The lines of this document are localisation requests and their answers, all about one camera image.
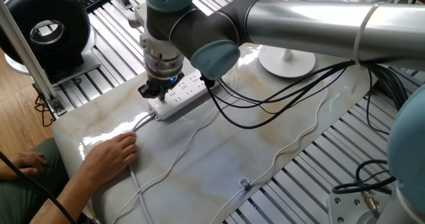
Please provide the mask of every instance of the human hand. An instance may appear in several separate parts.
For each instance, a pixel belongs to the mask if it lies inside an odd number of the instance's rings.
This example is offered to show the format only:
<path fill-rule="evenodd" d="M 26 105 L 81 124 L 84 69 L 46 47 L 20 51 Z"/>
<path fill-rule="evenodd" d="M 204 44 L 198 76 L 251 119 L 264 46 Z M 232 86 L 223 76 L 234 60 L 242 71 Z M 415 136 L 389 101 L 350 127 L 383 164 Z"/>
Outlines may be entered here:
<path fill-rule="evenodd" d="M 135 132 L 120 134 L 94 147 L 78 170 L 98 189 L 137 159 Z"/>
<path fill-rule="evenodd" d="M 17 154 L 9 158 L 21 172 L 26 175 L 38 175 L 44 173 L 43 166 L 47 165 L 43 155 L 36 152 L 25 152 Z M 17 179 L 18 175 L 12 171 L 4 162 L 0 162 L 0 179 L 13 180 Z"/>

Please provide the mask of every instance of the white lamp base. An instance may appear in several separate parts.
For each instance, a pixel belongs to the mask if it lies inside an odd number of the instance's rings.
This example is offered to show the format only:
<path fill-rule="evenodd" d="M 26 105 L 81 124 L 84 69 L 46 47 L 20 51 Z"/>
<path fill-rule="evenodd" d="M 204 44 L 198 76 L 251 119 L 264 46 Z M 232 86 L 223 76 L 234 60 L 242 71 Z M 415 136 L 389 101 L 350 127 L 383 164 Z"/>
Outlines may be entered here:
<path fill-rule="evenodd" d="M 304 76 L 313 70 L 316 62 L 313 53 L 265 45 L 261 47 L 258 58 L 268 72 L 284 78 Z"/>

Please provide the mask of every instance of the human arm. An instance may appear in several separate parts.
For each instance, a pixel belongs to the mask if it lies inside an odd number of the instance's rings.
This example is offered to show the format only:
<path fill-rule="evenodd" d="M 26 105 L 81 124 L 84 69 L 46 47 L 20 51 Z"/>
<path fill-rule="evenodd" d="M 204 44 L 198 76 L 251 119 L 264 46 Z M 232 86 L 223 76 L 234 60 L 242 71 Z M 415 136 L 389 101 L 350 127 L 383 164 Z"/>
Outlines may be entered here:
<path fill-rule="evenodd" d="M 134 132 L 120 134 L 99 144 L 90 151 L 81 168 L 66 184 L 58 201 L 77 220 L 99 187 L 117 176 L 136 158 Z M 36 222 L 41 223 L 68 223 L 68 220 L 56 206 L 51 206 Z"/>

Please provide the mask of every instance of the power strip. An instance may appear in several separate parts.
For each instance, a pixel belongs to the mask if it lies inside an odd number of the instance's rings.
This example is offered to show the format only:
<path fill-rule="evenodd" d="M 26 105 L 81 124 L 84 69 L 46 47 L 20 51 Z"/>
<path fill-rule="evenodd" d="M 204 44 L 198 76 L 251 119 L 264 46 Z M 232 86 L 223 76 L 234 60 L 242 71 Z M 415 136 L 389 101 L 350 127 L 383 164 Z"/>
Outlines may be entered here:
<path fill-rule="evenodd" d="M 157 119 L 167 119 L 206 94 L 208 90 L 199 77 L 201 77 L 201 73 L 197 70 L 183 78 L 174 89 L 168 91 L 164 101 L 159 101 L 158 98 L 149 99 L 147 102 L 150 108 L 157 114 Z"/>

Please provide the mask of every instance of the wooden floor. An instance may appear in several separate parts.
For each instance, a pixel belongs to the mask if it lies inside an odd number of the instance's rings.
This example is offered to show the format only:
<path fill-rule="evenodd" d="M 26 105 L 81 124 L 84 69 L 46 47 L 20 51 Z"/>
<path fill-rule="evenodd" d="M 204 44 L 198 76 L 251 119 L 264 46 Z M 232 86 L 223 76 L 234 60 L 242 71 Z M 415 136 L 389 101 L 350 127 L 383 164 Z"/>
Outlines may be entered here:
<path fill-rule="evenodd" d="M 6 156 L 28 151 L 52 137 L 51 127 L 43 127 L 41 113 L 34 109 L 36 98 L 31 78 L 13 71 L 0 49 L 0 150 Z M 48 123 L 51 115 L 44 115 Z M 31 223 L 49 205 L 47 201 Z"/>

